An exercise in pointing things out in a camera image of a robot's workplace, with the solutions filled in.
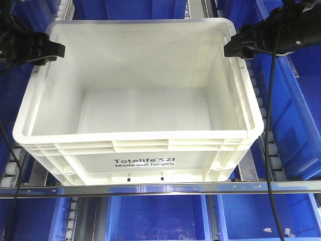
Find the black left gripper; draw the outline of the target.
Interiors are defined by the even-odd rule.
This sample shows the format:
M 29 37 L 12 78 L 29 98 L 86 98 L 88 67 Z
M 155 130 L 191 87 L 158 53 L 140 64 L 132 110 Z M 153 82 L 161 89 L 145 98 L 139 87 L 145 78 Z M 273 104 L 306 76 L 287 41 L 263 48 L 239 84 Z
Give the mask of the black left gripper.
M 32 42 L 32 60 L 28 55 Z M 65 46 L 50 40 L 46 33 L 28 29 L 16 16 L 1 14 L 1 64 L 4 67 L 20 66 L 32 63 L 44 66 L 64 58 Z

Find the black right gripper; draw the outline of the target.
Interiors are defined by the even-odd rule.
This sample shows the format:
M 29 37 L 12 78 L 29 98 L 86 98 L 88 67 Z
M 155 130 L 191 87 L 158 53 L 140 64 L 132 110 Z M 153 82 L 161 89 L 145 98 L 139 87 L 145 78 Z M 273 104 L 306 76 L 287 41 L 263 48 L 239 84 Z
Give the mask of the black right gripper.
M 243 25 L 224 46 L 225 57 L 254 59 L 254 47 L 278 56 L 320 44 L 320 1 L 283 1 L 255 25 Z

